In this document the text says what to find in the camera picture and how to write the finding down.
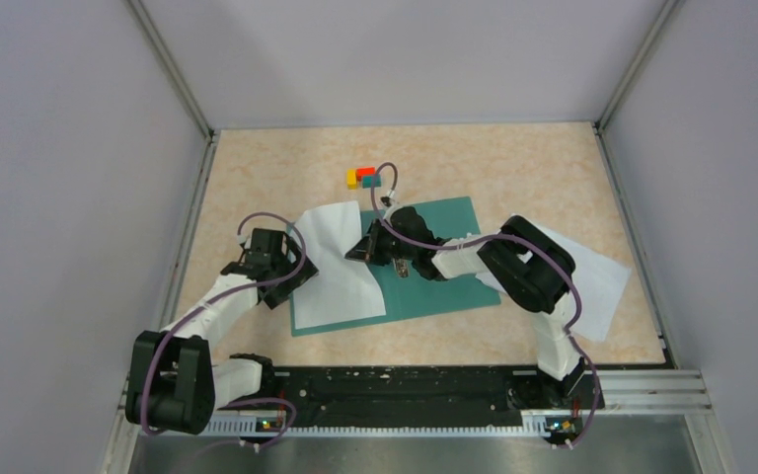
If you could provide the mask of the silver folder clip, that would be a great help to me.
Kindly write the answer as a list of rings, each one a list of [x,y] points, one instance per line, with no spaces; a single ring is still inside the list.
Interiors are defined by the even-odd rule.
[[[407,278],[410,275],[408,262],[404,259],[394,259],[395,273],[399,278]]]

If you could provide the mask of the green file folder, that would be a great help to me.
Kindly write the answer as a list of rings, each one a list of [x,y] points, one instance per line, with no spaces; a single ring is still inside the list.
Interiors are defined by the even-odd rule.
[[[450,237],[477,234],[480,226],[469,197],[452,197],[420,202],[414,205],[429,228]],[[298,323],[290,311],[291,335],[303,337],[360,327],[410,320],[444,313],[460,312],[498,306],[499,293],[473,275],[447,281],[427,280],[413,272],[405,278],[397,276],[391,267],[371,266],[369,271],[378,283],[385,302],[386,313],[371,317],[350,317],[340,322],[308,325]]]

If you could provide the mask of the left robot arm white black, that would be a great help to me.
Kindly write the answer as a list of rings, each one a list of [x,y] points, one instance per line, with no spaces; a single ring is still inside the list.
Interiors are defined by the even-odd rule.
[[[179,321],[135,339],[126,419],[148,434],[198,435],[217,410],[235,401],[270,405],[277,392],[271,359],[237,354],[216,362],[214,349],[242,316],[280,306],[317,273],[299,231],[254,230],[239,259]]]

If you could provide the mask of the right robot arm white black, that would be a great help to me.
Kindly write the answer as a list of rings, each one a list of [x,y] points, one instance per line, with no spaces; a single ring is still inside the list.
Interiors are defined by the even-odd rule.
[[[413,207],[393,205],[344,256],[373,266],[408,263],[433,281],[490,274],[532,320],[542,399],[564,407],[578,395],[586,358],[572,332],[583,310],[576,263],[526,218],[510,217],[495,234],[447,239],[437,237]]]

